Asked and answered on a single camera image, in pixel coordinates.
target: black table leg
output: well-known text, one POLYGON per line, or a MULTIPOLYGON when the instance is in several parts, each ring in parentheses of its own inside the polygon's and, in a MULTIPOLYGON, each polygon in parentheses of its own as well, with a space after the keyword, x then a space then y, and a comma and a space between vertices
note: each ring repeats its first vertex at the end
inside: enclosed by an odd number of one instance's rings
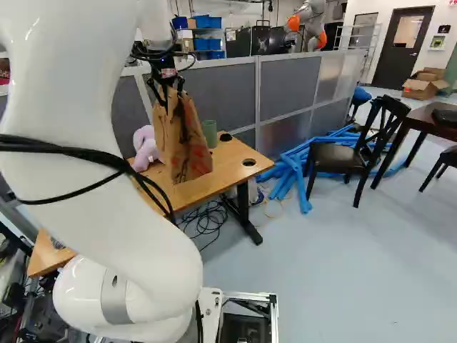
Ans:
POLYGON ((419 137, 417 138, 416 143, 414 143, 413 148, 411 149, 411 152, 409 153, 408 158, 405 161, 405 168, 409 167, 409 165, 413 161, 415 155, 417 154, 417 151, 421 147, 423 141, 425 141, 426 137, 427 137, 426 132, 421 132, 419 134, 419 137))
POLYGON ((252 241, 256 245, 260 245, 263 242, 262 236, 259 234, 254 225, 249 221, 249 192, 248 192, 248 182, 239 184, 237 187, 238 196, 237 202, 238 206, 234 204, 231 199, 227 199, 224 195, 222 196, 222 201, 226 205, 227 209, 235 216, 236 220, 243 227, 244 231, 250 236, 252 241))
POLYGON ((405 123, 402 123, 402 125, 400 126, 400 129, 397 132, 395 139, 392 142, 391 148, 389 149, 386 157, 384 158, 381 168, 379 168, 378 173, 376 174, 373 182, 371 183, 372 189, 376 189, 376 187, 379 185, 379 182, 381 182, 381 179, 383 178, 384 173, 391 165, 393 158, 395 157, 395 154, 398 151, 398 148, 400 148, 400 146, 403 143, 403 140, 405 139, 408 132, 409 132, 409 127, 405 123))

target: paper bag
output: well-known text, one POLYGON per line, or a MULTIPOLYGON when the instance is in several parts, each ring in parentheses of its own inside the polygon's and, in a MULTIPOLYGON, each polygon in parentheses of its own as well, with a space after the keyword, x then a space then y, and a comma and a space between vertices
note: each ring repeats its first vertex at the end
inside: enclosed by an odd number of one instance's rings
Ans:
POLYGON ((168 114, 156 101, 153 124, 156 143, 174 184, 196 179, 213 171, 213 159, 201 130, 192 98, 167 88, 168 114))

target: green cup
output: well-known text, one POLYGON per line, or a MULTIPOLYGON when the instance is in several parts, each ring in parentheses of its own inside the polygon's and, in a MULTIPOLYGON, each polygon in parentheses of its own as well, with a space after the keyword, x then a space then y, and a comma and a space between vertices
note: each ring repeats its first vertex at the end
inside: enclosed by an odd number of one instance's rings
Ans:
POLYGON ((217 146, 217 126, 215 120, 205 120, 201 123, 203 135, 206 138, 208 148, 214 149, 217 146))

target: plush toy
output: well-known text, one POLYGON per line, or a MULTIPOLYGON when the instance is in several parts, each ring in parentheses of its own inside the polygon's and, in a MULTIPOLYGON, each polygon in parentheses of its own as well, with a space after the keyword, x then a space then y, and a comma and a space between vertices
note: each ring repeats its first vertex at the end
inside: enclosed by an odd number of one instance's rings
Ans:
POLYGON ((136 151, 135 162, 132 167, 136 172, 144 172, 148 169, 149 163, 161 160, 159 149, 155 140, 154 127, 146 125, 134 133, 134 148, 136 151))

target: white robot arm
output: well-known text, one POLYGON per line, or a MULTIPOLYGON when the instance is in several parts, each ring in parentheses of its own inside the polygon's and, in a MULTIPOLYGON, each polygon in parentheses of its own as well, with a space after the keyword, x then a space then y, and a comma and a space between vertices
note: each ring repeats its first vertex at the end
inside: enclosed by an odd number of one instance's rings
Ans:
POLYGON ((327 35, 323 27, 325 0, 305 0, 300 9, 287 21, 286 30, 298 31, 304 25, 302 44, 307 43, 307 51, 319 50, 327 44, 327 35))
MULTIPOLYGON (((111 101, 136 28, 170 44, 167 0, 0 0, 0 41, 11 61, 0 133, 121 156, 111 101)), ((0 154, 18 198, 73 192, 113 170, 64 155, 0 154)), ((127 176, 71 199, 29 206, 79 253, 60 274, 54 304, 71 326, 99 336, 176 342, 202 286, 193 242, 140 197, 127 176)))

